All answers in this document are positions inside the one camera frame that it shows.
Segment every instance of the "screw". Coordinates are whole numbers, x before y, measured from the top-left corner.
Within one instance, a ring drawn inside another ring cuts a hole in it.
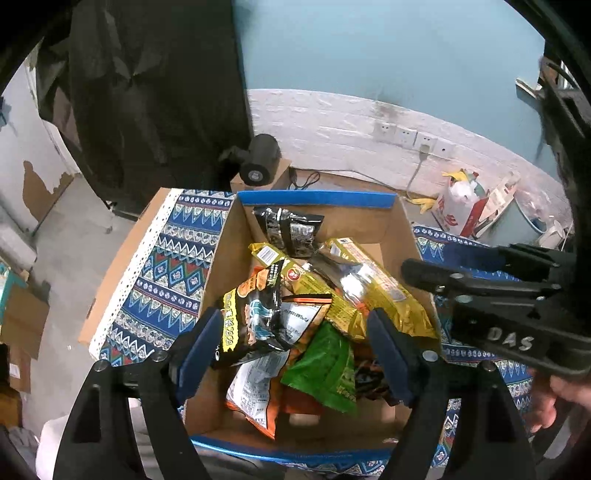
[[[423,358],[427,362],[436,362],[437,359],[439,359],[439,355],[437,355],[437,352],[434,352],[433,350],[425,350],[423,352]]]
[[[480,362],[480,366],[487,372],[494,372],[496,370],[496,365],[490,360],[483,360]]]
[[[154,362],[161,362],[162,360],[166,360],[168,353],[165,350],[156,350],[150,357]]]
[[[456,297],[456,302],[458,303],[470,303],[472,301],[472,297],[470,295],[458,295]]]
[[[107,361],[107,360],[99,360],[98,362],[95,362],[95,364],[92,366],[92,369],[95,372],[102,372],[105,368],[109,367],[111,364]]]

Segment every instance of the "white wall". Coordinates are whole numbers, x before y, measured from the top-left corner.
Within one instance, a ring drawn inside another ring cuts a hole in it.
[[[276,137],[285,158],[297,168],[354,172],[405,190],[419,165],[419,154],[377,141],[376,122],[385,121],[443,138],[455,145],[453,158],[428,156],[410,190],[437,196],[446,182],[442,172],[460,168],[480,173],[484,188],[493,189],[510,171],[543,189],[553,214],[564,225],[571,220],[562,184],[511,150],[458,125],[385,102],[306,90],[248,91],[255,133]]]
[[[71,168],[64,163],[45,122],[39,117],[33,93],[21,65],[3,92],[8,124],[0,129],[0,204],[24,232],[32,232],[38,220],[23,201],[25,160],[52,193],[63,174]]]

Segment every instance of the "green snack bag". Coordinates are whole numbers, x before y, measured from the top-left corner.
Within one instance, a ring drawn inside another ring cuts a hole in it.
[[[343,413],[357,412],[353,349],[329,322],[322,322],[302,358],[281,383]]]

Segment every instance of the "electrical outlet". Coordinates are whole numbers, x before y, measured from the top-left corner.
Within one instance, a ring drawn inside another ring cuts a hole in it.
[[[456,145],[444,138],[438,138],[431,150],[431,153],[437,157],[451,160],[456,152]]]
[[[374,140],[378,142],[394,143],[396,125],[376,120],[374,123]]]
[[[411,130],[409,128],[404,128],[399,125],[396,126],[396,131],[394,132],[394,144],[399,145],[402,148],[408,148],[409,150],[414,145],[414,139],[417,136],[416,130]]]
[[[435,142],[437,142],[437,137],[434,135],[417,132],[417,138],[414,141],[413,148],[423,153],[431,153],[435,146]]]

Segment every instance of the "white brick wall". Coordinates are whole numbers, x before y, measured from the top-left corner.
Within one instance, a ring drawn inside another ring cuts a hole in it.
[[[248,91],[255,133],[276,137],[295,167],[343,170],[366,175],[404,190],[415,172],[418,152],[374,140],[377,119],[445,138],[457,145],[453,160],[429,156],[411,190],[436,196],[443,171],[466,168],[481,175],[485,188],[495,187],[511,170],[550,196],[558,219],[570,218],[562,185],[510,150],[458,125],[390,103],[306,90]]]

